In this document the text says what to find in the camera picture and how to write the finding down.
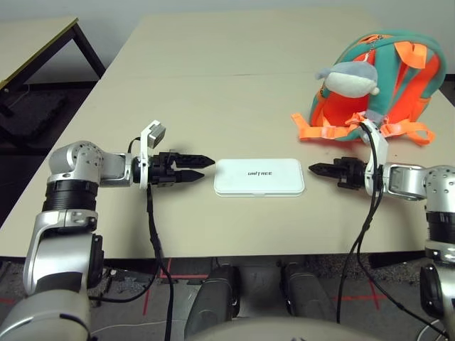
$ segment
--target white bracket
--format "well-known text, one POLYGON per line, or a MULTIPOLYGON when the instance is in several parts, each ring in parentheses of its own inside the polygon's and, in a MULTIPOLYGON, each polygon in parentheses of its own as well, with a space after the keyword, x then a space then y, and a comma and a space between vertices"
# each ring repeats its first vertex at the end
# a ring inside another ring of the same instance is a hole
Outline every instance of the white bracket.
POLYGON ((147 189, 149 182, 149 148, 155 148, 164 137, 166 128, 157 120, 151 122, 142 132, 139 152, 139 168, 141 171, 141 180, 139 188, 147 189))
MULTIPOLYGON (((378 161, 378 167, 385 165, 387 161, 387 152, 389 149, 389 143, 385 140, 385 137, 381 134, 379 128, 371 122, 369 119, 366 119, 365 121, 362 121, 364 125, 368 127, 368 130, 370 130, 371 136, 373 138, 373 142, 375 144, 375 150, 376 150, 376 158, 378 161)), ((360 129, 360 137, 365 142, 367 145, 370 145, 370 139, 368 138, 368 135, 361 129, 360 129)), ((374 186, 374 181, 373 181, 373 174, 375 172, 375 164, 373 162, 373 151, 370 153, 370 160, 368 161, 367 167, 365 169, 365 189, 367 190, 367 193, 369 195, 373 195, 373 186, 374 186)))

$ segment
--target desk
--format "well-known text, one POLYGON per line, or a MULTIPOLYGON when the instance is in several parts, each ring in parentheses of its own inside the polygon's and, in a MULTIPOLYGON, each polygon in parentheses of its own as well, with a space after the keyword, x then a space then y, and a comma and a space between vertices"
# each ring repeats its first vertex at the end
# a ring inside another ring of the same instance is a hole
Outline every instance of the desk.
MULTIPOLYGON (((2 21, 0 22, 0 113, 14 113, 3 104, 10 92, 19 88, 70 40, 74 40, 99 77, 105 67, 77 24, 77 18, 2 21)), ((47 153, 32 149, 0 126, 0 137, 13 144, 14 153, 47 153)))
MULTIPOLYGON (((215 167, 197 183, 155 189, 154 207, 166 257, 347 252, 368 212, 362 191, 343 190, 307 171, 341 156, 367 160, 361 143, 300 143, 290 119, 309 115, 320 86, 314 73, 331 65, 359 35, 378 28, 353 8, 166 14, 145 18, 97 83, 56 147, 86 139, 125 152, 153 119, 167 128, 158 151, 221 158, 297 158, 300 197, 218 197, 215 167)), ((390 161, 448 163, 454 108, 437 92, 422 116, 437 133, 420 148, 390 140, 390 161)), ((25 256, 44 200, 44 163, 0 229, 0 255, 25 256)), ((100 189, 97 233, 106 258, 149 258, 145 193, 100 189)), ((422 249, 424 204, 385 198, 363 251, 422 249)))

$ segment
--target stuffed animal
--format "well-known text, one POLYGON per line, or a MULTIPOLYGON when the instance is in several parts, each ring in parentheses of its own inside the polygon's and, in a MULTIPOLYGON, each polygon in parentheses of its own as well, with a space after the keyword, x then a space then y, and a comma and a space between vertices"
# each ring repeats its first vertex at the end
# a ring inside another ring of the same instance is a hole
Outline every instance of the stuffed animal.
POLYGON ((324 86, 344 97, 360 98, 379 94, 378 72, 367 62, 343 62, 322 69, 316 79, 325 78, 324 86))

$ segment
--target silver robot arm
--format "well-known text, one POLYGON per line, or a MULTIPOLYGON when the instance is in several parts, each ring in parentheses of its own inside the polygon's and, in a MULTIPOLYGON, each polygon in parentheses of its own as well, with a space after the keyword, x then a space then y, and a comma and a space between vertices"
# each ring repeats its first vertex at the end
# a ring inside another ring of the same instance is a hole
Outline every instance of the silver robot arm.
MULTIPOLYGON (((369 120, 363 123, 373 138, 384 194, 427 200, 429 238, 425 252, 432 262, 420 272, 421 304, 428 315, 443 322, 449 339, 455 340, 455 167, 387 163, 388 143, 376 125, 369 120)), ((364 131, 360 137, 370 144, 364 131)), ((373 151, 368 163, 343 157, 333 160, 333 164, 317 163, 309 169, 317 175, 338 179, 339 187, 356 190, 365 187, 368 194, 373 193, 373 151)))
POLYGON ((28 297, 19 302, 0 327, 0 340, 90 340, 87 289, 102 277, 102 237, 97 227, 99 187, 140 183, 170 186, 203 177, 194 170, 214 161, 202 155, 160 153, 149 156, 164 137, 153 121, 141 133, 140 155, 107 153, 88 141, 53 152, 49 159, 46 199, 36 216, 23 272, 28 297))
POLYGON ((386 163, 383 172, 388 195, 427 199, 425 254, 432 262, 420 271, 421 304, 428 315, 443 322, 449 339, 455 340, 455 167, 386 163))

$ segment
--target backpack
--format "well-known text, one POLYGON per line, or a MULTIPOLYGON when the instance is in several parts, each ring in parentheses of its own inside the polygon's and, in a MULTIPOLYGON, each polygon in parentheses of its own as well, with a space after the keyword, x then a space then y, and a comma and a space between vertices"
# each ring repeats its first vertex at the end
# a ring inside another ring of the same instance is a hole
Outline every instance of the backpack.
MULTIPOLYGON (((332 86, 343 89, 348 86, 337 82, 356 79, 355 85, 361 82, 371 84, 368 88, 371 91, 367 90, 366 94, 357 98, 346 97, 330 91, 326 86, 326 78, 314 97, 310 124, 299 113, 291 116, 299 128, 301 140, 353 140, 359 137, 359 122, 368 118, 376 123, 385 137, 406 134, 419 145, 433 141, 434 133, 416 120, 429 104, 433 92, 441 86, 446 74, 443 52, 434 39, 409 31, 369 33, 345 49, 333 69, 336 67, 349 75, 333 72, 334 77, 340 78, 332 82, 332 86), (353 74, 353 67, 365 69, 366 65, 352 62, 374 65, 377 84, 371 70, 355 71, 353 74), (426 133, 426 137, 420 136, 418 131, 426 133)), ((321 74, 327 77, 330 70, 321 74)))

